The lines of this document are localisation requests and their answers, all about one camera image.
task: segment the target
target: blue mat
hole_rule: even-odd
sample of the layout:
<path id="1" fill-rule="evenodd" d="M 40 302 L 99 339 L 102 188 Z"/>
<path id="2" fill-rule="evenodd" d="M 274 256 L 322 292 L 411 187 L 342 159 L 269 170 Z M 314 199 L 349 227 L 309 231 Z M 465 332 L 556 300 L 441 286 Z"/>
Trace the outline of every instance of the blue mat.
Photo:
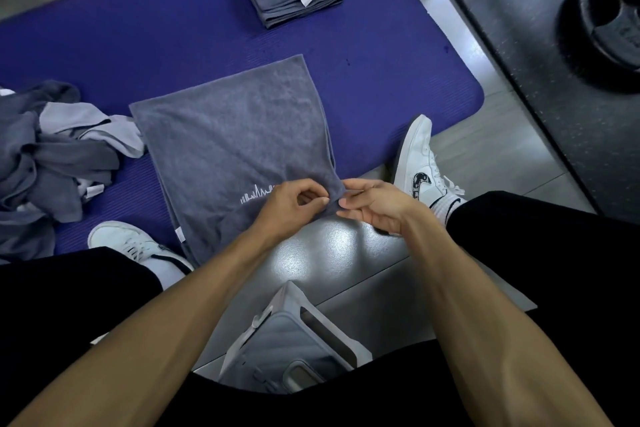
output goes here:
<path id="1" fill-rule="evenodd" d="M 0 48 L 1 85 L 71 82 L 84 101 L 120 114 L 134 101 L 302 53 L 343 178 L 390 159 L 414 115 L 429 116 L 437 133 L 483 102 L 419 0 L 345 0 L 272 30 L 249 0 L 60 0 L 0 24 Z M 148 156 L 125 162 L 84 221 L 58 227 L 57 252 L 83 249 L 103 220 L 177 247 Z"/>

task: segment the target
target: white sock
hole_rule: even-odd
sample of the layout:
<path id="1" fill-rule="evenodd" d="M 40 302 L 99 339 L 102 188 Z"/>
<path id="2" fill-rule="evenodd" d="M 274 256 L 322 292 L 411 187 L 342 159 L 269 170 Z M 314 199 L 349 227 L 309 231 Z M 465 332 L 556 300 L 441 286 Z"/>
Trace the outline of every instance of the white sock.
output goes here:
<path id="1" fill-rule="evenodd" d="M 457 194 L 448 192 L 443 197 L 438 199 L 435 204 L 431 205 L 431 211 L 436 215 L 438 221 L 440 221 L 445 227 L 449 222 L 451 214 L 461 205 L 466 203 L 467 200 L 464 197 L 460 197 Z"/>
<path id="2" fill-rule="evenodd" d="M 184 277 L 180 269 L 168 260 L 147 259 L 140 264 L 156 274 L 164 291 Z"/>

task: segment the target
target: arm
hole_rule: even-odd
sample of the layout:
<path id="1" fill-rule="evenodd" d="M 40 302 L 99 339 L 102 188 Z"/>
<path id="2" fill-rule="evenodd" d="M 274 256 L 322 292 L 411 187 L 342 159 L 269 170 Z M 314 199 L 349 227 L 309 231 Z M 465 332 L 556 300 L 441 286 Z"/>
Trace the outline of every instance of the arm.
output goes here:
<path id="1" fill-rule="evenodd" d="M 346 180 L 340 216 L 401 234 L 469 416 L 478 425 L 611 425 L 560 352 L 429 208 L 382 181 Z"/>
<path id="2" fill-rule="evenodd" d="M 276 186 L 251 228 L 117 326 L 11 423 L 153 425 L 203 351 L 229 301 L 280 241 L 328 203 L 308 179 Z"/>

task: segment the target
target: white sneaker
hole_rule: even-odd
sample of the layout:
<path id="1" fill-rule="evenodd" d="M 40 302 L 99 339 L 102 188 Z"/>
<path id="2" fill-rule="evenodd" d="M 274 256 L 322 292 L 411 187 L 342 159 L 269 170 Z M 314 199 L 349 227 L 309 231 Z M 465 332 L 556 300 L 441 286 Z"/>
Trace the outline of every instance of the white sneaker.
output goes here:
<path id="1" fill-rule="evenodd" d="M 431 208 L 443 197 L 463 196 L 465 191 L 446 176 L 440 176 L 435 155 L 429 147 L 431 120 L 425 115 L 413 119 L 396 156 L 391 182 Z"/>
<path id="2" fill-rule="evenodd" d="M 161 259 L 172 262 L 187 275 L 193 266 L 166 246 L 156 243 L 143 230 L 122 221 L 103 221 L 89 233 L 89 248 L 108 246 L 139 264 L 147 259 Z"/>

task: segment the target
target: black pants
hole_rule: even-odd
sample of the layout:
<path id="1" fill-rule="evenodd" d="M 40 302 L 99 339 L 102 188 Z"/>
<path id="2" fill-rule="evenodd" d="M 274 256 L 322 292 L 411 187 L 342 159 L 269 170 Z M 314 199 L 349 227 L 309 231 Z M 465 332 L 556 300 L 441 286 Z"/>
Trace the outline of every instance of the black pants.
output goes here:
<path id="1" fill-rule="evenodd" d="M 634 413 L 632 313 L 640 227 L 489 192 L 460 206 L 449 233 L 538 304 L 529 315 L 617 425 Z M 162 291 L 147 268 L 108 248 L 0 266 L 0 424 L 8 423 L 57 375 Z M 339 418 L 417 410 L 424 420 L 469 423 L 437 341 L 394 351 L 331 382 L 291 396 L 224 387 L 189 374 L 159 424 L 212 421 L 229 415 L 282 419 L 282 408 Z"/>

